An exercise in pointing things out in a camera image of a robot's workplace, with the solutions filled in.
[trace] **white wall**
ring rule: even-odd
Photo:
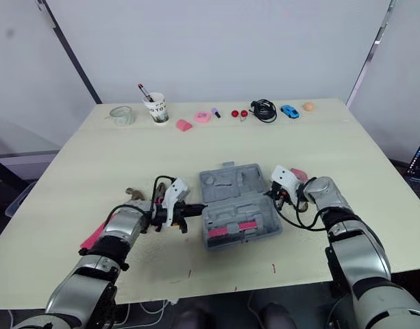
[[[35,1],[0,0],[0,154],[59,149],[94,105]]]
[[[49,0],[100,98],[347,100],[389,0]]]
[[[420,144],[420,0],[399,0],[350,110],[389,158]]]

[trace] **paper cup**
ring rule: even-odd
[[[165,123],[169,120],[169,114],[166,109],[166,100],[162,93],[150,93],[153,101],[143,97],[143,103],[149,109],[149,113],[155,123]]]

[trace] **egg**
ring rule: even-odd
[[[308,101],[303,105],[304,110],[312,112],[314,110],[314,104],[311,101]]]

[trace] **tool case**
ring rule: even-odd
[[[234,166],[199,173],[203,241],[208,250],[266,238],[282,232],[281,221],[258,164]]]

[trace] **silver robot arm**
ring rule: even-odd
[[[391,267],[379,238],[354,214],[331,178],[304,185],[291,171],[277,166],[271,181],[271,197],[284,191],[292,205],[316,204],[330,242],[325,254],[332,277],[352,294],[360,329],[420,328],[420,304],[391,282]]]
[[[82,257],[52,293],[45,314],[26,319],[14,329],[100,329],[106,323],[112,326],[115,282],[120,272],[129,268],[125,259],[138,236],[148,225],[167,221],[185,233],[184,217],[200,215],[205,208],[182,202],[187,192],[188,187],[178,178],[167,189],[163,205],[157,204],[152,213],[151,202],[131,200],[121,205],[93,247],[81,249]]]

